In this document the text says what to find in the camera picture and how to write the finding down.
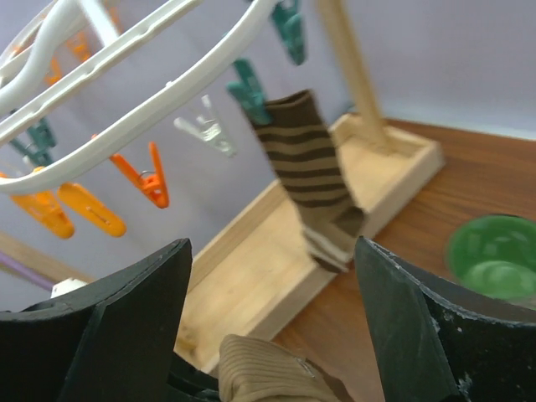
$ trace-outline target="clothespin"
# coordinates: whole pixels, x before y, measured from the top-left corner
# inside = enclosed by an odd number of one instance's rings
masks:
[[[11,195],[11,200],[30,214],[41,225],[61,239],[68,239],[75,233],[75,227],[59,205],[51,191],[42,193]]]
[[[32,164],[37,166],[48,166],[53,160],[49,155],[49,149],[56,146],[54,133],[50,130],[49,123],[45,118],[28,129],[28,135],[32,139],[32,143],[23,145],[18,139],[12,139],[9,144],[15,148],[18,153],[27,157]]]
[[[138,173],[123,156],[117,153],[112,155],[110,160],[153,204],[162,209],[167,208],[169,206],[168,186],[155,142],[149,142],[149,153],[154,165],[154,173],[147,171]]]
[[[235,147],[232,141],[225,135],[219,119],[212,108],[210,97],[208,95],[203,95],[201,101],[203,102],[208,118],[200,113],[196,116],[197,124],[194,124],[182,117],[178,117],[173,121],[173,125],[177,129],[183,130],[191,136],[205,142],[226,156],[232,157],[236,154]]]
[[[12,48],[12,51],[13,51],[13,56],[18,56],[19,54],[21,54],[26,48],[24,46],[19,46],[17,44],[15,44]]]
[[[61,68],[59,67],[59,61],[56,58],[50,60],[50,71],[44,77],[44,80],[49,86],[52,86],[61,80]]]
[[[111,21],[116,25],[117,32],[124,32],[123,27],[121,26],[121,21],[119,20],[119,13],[117,12],[116,7],[108,8],[108,15],[111,17]]]
[[[80,31],[71,39],[68,39],[66,44],[81,63],[91,57],[90,46],[87,43],[84,31]]]
[[[278,2],[271,14],[271,20],[276,27],[283,46],[295,65],[301,65],[305,61],[306,49],[303,33],[303,21],[300,14],[299,0],[291,0],[291,5]]]
[[[58,188],[58,198],[110,236],[121,237],[126,233],[126,225],[121,218],[78,183],[63,183]]]
[[[257,80],[253,66],[248,59],[237,59],[233,67],[240,80],[229,82],[227,90],[254,123],[270,124],[271,117],[265,109],[265,93]]]

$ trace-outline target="light blue wall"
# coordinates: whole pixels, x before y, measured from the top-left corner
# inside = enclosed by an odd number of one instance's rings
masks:
[[[47,0],[12,2],[0,14],[0,48],[37,14]],[[121,22],[130,27],[162,0],[122,0]],[[379,98],[388,116],[488,129],[536,138],[536,6],[528,0],[348,1],[358,26]],[[307,23],[308,61],[290,64],[269,24],[245,53],[253,60],[270,98],[313,88],[327,121],[350,103],[313,2],[302,2]],[[73,151],[94,132],[189,68],[233,26],[245,11],[242,0],[207,0],[150,44],[111,69],[49,116],[59,139],[56,158]],[[92,43],[97,49],[96,41]],[[67,70],[76,63],[59,52]],[[69,213],[76,225],[70,240],[58,240],[0,197],[0,227],[55,258],[94,277],[117,271],[177,237],[189,237],[200,250],[273,180],[270,167],[224,85],[231,70],[206,93],[223,117],[238,155],[227,159],[186,134],[175,131],[177,110],[122,151],[140,170],[150,167],[147,142],[159,145],[171,197],[169,209],[148,203],[111,165],[102,163],[79,183],[121,215],[127,234],[113,239]],[[0,159],[23,165],[9,147]],[[16,310],[44,293],[0,273],[0,309]]]

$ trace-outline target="wooden base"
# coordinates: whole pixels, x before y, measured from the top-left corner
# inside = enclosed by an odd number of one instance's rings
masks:
[[[90,276],[83,272],[79,272],[71,266],[24,244],[22,241],[14,239],[5,232],[0,232],[0,251],[53,283],[59,283],[69,278],[75,278],[88,283],[93,281]],[[0,269],[14,276],[26,279],[6,266],[2,265]]]
[[[348,184],[368,211],[363,235],[374,237],[441,169],[436,142],[389,127],[403,147],[389,155],[363,140],[358,117],[332,127]],[[307,256],[291,200],[274,182],[214,239],[193,264],[175,351],[211,372],[229,333],[272,339],[333,278]]]

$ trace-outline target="orange clothespin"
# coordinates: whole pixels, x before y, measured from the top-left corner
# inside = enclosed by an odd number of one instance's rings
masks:
[[[119,154],[112,155],[110,160],[117,168],[134,184],[147,198],[151,200],[159,208],[167,208],[169,206],[168,186],[160,155],[158,153],[157,144],[149,142],[149,152],[151,153],[152,163],[154,164],[153,172],[138,173],[134,167]]]
[[[5,178],[6,175],[0,173],[0,177]],[[24,209],[41,225],[61,239],[68,239],[75,233],[75,227],[51,191],[12,195],[10,198],[16,205]]]
[[[52,86],[61,80],[61,68],[59,67],[59,62],[56,58],[50,60],[50,72],[44,77],[44,80],[49,86]]]
[[[126,225],[121,218],[79,184],[63,183],[58,188],[58,197],[62,203],[110,236],[121,237],[125,234]]]
[[[24,46],[18,46],[18,45],[14,45],[13,46],[13,53],[15,56],[18,56],[19,54],[21,54],[26,48]]]
[[[81,63],[84,63],[91,57],[90,46],[83,31],[78,32],[71,39],[67,40],[66,44]]]
[[[108,8],[108,14],[111,17],[111,21],[114,23],[114,25],[116,25],[117,31],[119,32],[119,34],[121,34],[123,32],[123,28],[121,26],[121,22],[119,21],[119,14],[117,13],[117,8]]]

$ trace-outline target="brown striped sock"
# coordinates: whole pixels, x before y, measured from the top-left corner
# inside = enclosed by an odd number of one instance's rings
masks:
[[[337,149],[311,91],[271,100],[273,122],[251,122],[281,184],[296,204],[311,257],[328,271],[347,271],[364,213],[348,187]]]

